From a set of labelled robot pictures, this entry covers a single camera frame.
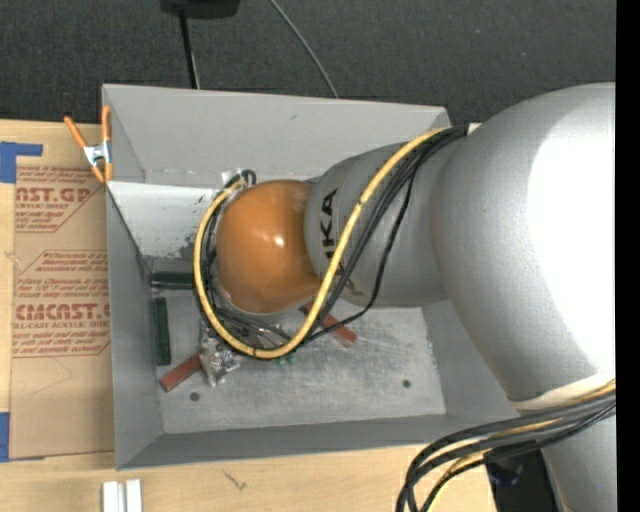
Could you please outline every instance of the orange clip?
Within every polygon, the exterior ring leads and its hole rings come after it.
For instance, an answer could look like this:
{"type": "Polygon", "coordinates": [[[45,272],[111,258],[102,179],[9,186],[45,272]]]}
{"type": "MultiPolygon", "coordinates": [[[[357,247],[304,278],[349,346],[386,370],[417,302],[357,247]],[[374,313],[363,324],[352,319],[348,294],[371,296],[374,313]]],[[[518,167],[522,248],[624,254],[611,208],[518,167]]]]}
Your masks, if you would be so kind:
{"type": "Polygon", "coordinates": [[[109,105],[102,107],[102,142],[96,146],[87,146],[87,142],[78,130],[78,127],[68,116],[64,117],[73,140],[82,149],[91,164],[91,170],[100,183],[110,181],[113,177],[113,163],[111,162],[111,108],[109,105]],[[98,160],[104,160],[104,171],[98,167],[98,160]]]}

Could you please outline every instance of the wire bundle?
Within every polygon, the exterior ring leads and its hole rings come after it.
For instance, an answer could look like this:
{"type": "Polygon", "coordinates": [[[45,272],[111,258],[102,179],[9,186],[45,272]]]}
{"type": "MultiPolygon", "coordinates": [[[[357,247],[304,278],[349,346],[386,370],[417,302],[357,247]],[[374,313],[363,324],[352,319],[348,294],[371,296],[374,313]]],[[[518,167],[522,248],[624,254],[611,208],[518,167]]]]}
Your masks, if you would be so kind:
{"type": "Polygon", "coordinates": [[[215,258],[215,248],[211,247],[211,239],[215,229],[216,219],[222,210],[224,204],[231,198],[231,196],[240,188],[246,187],[246,183],[240,176],[237,176],[234,180],[228,183],[218,196],[213,200],[205,213],[195,240],[194,248],[194,281],[196,289],[196,297],[200,304],[203,318],[210,328],[213,328],[218,335],[226,341],[231,347],[238,352],[255,357],[257,359],[275,359],[289,354],[295,350],[300,344],[307,341],[316,339],[324,334],[334,331],[339,327],[346,325],[357,318],[360,318],[370,307],[375,303],[377,298],[384,269],[387,259],[393,247],[396,239],[396,235],[399,231],[401,222],[404,218],[405,212],[409,205],[409,199],[411,196],[413,179],[417,170],[421,164],[428,159],[433,153],[438,151],[444,145],[451,140],[464,136],[466,129],[464,127],[454,127],[448,129],[432,130],[411,142],[402,146],[394,155],[386,162],[384,166],[376,173],[371,182],[365,188],[360,198],[356,201],[356,204],[351,212],[349,219],[343,226],[340,240],[336,246],[334,255],[329,263],[329,268],[323,278],[322,285],[315,298],[313,306],[307,316],[304,324],[298,330],[298,332],[292,336],[287,337],[282,331],[276,330],[273,326],[268,324],[262,324],[258,326],[256,322],[248,319],[239,319],[234,317],[230,311],[220,310],[216,306],[214,289],[215,286],[211,284],[211,263],[215,258]],[[404,201],[402,203],[400,212],[395,220],[392,231],[387,239],[386,247],[383,252],[374,290],[365,308],[356,313],[355,315],[338,322],[330,328],[326,328],[319,332],[314,331],[321,324],[324,317],[329,314],[331,308],[338,300],[342,290],[344,289],[350,275],[352,274],[359,258],[361,257],[368,241],[372,234],[384,217],[389,206],[402,190],[403,187],[407,188],[404,201]],[[338,268],[341,266],[341,260],[344,255],[347,243],[350,242],[352,232],[362,214],[365,204],[367,204],[374,192],[382,188],[383,191],[379,200],[373,206],[372,213],[363,229],[362,234],[355,242],[352,255],[344,266],[343,273],[334,284],[334,278],[338,272],[338,268]],[[233,336],[229,330],[225,327],[225,320],[227,325],[235,327],[242,327],[245,331],[252,332],[256,335],[264,334],[265,331],[269,331],[272,334],[278,335],[284,341],[277,346],[270,346],[268,348],[260,348],[248,344],[246,341],[241,340],[233,336]]]}
{"type": "Polygon", "coordinates": [[[571,405],[488,423],[446,436],[424,448],[411,463],[396,502],[396,512],[427,512],[439,492],[457,475],[489,462],[524,455],[572,437],[616,413],[615,379],[571,405]],[[465,443],[451,448],[454,444],[465,443]],[[414,488],[430,471],[456,461],[418,508],[414,488]]]}

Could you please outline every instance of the gray carpet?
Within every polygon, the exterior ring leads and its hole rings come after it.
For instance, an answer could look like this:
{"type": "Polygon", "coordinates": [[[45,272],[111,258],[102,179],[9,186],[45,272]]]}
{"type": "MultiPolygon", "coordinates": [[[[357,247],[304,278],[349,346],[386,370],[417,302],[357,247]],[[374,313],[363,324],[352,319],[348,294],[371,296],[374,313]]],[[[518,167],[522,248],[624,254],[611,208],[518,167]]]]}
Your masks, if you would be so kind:
{"type": "MultiPolygon", "coordinates": [[[[484,121],[547,91],[616,77],[615,0],[280,0],[344,98],[444,105],[484,121]]],[[[268,0],[194,21],[202,87],[329,96],[268,0]]],[[[95,122],[103,82],[189,87],[176,18],[158,0],[0,0],[0,117],[95,122]]],[[[550,512],[539,457],[502,512],[550,512]]],[[[493,468],[490,474],[499,474],[493,468]]]]}

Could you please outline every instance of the cardboard sheet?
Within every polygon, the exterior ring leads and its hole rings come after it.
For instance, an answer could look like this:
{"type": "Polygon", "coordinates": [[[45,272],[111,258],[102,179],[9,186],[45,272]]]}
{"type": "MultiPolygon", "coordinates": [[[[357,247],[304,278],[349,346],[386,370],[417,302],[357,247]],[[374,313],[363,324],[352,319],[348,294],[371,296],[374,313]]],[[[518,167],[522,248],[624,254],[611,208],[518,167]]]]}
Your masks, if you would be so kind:
{"type": "MultiPolygon", "coordinates": [[[[99,141],[99,127],[80,130],[99,141]]],[[[16,276],[0,283],[14,290],[9,456],[111,450],[105,189],[62,123],[1,121],[0,140],[43,149],[17,159],[13,250],[2,260],[16,276]]]]}

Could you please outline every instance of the blue tape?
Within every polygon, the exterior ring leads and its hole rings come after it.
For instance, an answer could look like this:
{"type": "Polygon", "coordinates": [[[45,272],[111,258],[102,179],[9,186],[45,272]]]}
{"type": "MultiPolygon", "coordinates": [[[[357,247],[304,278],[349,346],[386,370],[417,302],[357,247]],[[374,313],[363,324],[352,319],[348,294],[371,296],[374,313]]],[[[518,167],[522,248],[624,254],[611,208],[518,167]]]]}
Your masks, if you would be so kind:
{"type": "Polygon", "coordinates": [[[42,156],[42,148],[42,144],[0,142],[0,183],[15,183],[18,156],[42,156]]]}
{"type": "Polygon", "coordinates": [[[0,462],[9,460],[9,413],[0,412],[0,462]]]}

